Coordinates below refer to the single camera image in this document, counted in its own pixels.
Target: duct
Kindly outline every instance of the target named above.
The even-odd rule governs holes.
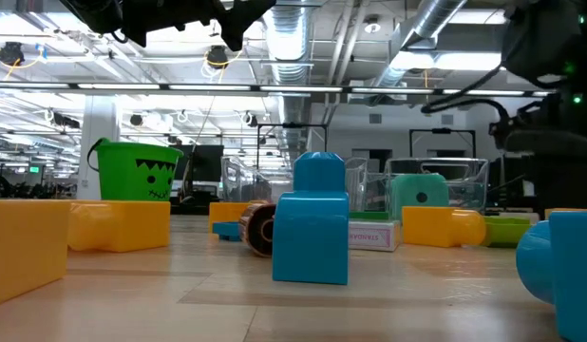
[[[299,61],[308,57],[311,11],[303,7],[273,7],[264,14],[266,44],[271,60]],[[273,65],[273,78],[278,85],[306,85],[309,82],[308,66]],[[281,96],[278,99],[279,119],[282,123],[310,122],[311,101],[306,97]],[[283,143],[286,144],[290,161],[298,157],[306,145],[298,144],[298,134],[284,129]],[[308,138],[308,129],[301,132]]]
[[[423,0],[416,16],[397,25],[390,42],[392,61],[371,86],[397,86],[407,72],[406,68],[397,67],[399,52],[412,45],[422,49],[435,48],[437,35],[465,3],[466,0]],[[369,98],[373,105],[377,105],[379,99],[376,96]]]

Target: green halloween bucket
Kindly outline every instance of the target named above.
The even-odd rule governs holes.
[[[98,168],[91,166],[97,151]],[[102,200],[169,200],[178,158],[177,149],[101,138],[88,151],[86,162],[100,174]]]

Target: ceiling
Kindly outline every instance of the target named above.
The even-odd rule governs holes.
[[[501,25],[504,23],[501,8],[505,2],[468,1],[449,26]],[[6,42],[20,42],[25,53],[25,62],[22,64],[24,68],[11,69],[0,62],[0,81],[237,85],[268,85],[273,82],[273,61],[268,54],[266,33],[260,22],[254,23],[245,32],[244,49],[241,52],[228,51],[231,63],[224,69],[215,70],[206,65],[204,55],[211,46],[223,46],[220,37],[213,34],[220,32],[217,23],[212,22],[208,27],[199,23],[188,24],[183,32],[174,28],[150,32],[147,47],[141,48],[135,43],[120,44],[112,37],[91,32],[86,25],[61,8],[57,1],[45,0],[42,3],[43,10],[37,12],[16,11],[9,9],[9,5],[0,4],[0,48]],[[318,4],[320,6],[309,8],[312,11],[311,53],[299,62],[310,68],[311,84],[324,85],[332,61],[335,36],[338,30],[344,29],[341,19],[345,2],[331,0]],[[376,0],[369,3],[366,17],[377,15],[380,30],[367,33],[362,25],[352,50],[353,62],[349,63],[346,70],[345,84],[349,81],[371,80],[379,75],[390,62],[389,42],[396,24],[413,17],[417,7],[418,1],[412,0]],[[467,38],[462,34],[460,39],[456,37],[453,36],[453,41],[458,40],[458,44],[465,44]],[[408,72],[403,82],[414,87],[461,88],[484,73],[481,70],[430,68]],[[503,72],[485,87],[500,90],[528,89],[529,85]],[[276,96],[147,95],[143,92],[117,96],[123,112],[122,132],[126,141],[168,144],[164,137],[149,136],[150,133],[166,129],[174,135],[181,134],[180,138],[185,143],[223,143],[228,154],[239,155],[241,148],[252,151],[256,146],[256,129],[246,124],[249,115],[256,116],[260,123],[281,122]],[[315,107],[316,104],[313,105],[313,111],[320,110]],[[337,128],[354,128],[359,120],[355,118],[355,113],[359,110],[363,110],[363,107],[344,104],[337,111],[337,115],[342,116],[337,121]],[[68,161],[71,167],[64,169],[68,172],[75,171],[80,153],[80,130],[56,126],[50,119],[54,113],[59,113],[84,124],[84,112],[85,94],[82,93],[0,90],[0,129],[45,133],[0,136],[0,163],[30,161],[30,156],[34,153],[38,155],[38,151],[57,151],[72,159]],[[202,137],[197,139],[197,133],[207,114]],[[132,125],[132,115],[143,116],[144,124]],[[404,117],[405,125],[414,126],[413,116]],[[47,134],[61,131],[67,134]],[[222,138],[210,137],[212,134],[221,134]],[[281,137],[280,128],[271,134]],[[280,139],[269,138],[263,146],[266,150],[264,154],[274,152],[273,156],[265,158],[265,163],[260,162],[267,174],[274,176],[285,174],[289,170],[285,154],[279,154],[280,145]],[[13,148],[23,152],[9,152],[8,155],[2,153]],[[250,166],[255,164],[253,158],[244,157],[243,160]],[[286,164],[286,171],[271,174],[270,170],[274,169],[275,164]]]

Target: tape roll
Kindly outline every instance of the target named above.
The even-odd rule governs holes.
[[[240,238],[261,257],[273,255],[275,204],[252,204],[238,220]]]

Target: wooden floor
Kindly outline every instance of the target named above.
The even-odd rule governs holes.
[[[67,276],[0,305],[0,342],[559,341],[513,250],[352,251],[350,284],[274,282],[271,261],[172,217],[168,248],[69,254]]]

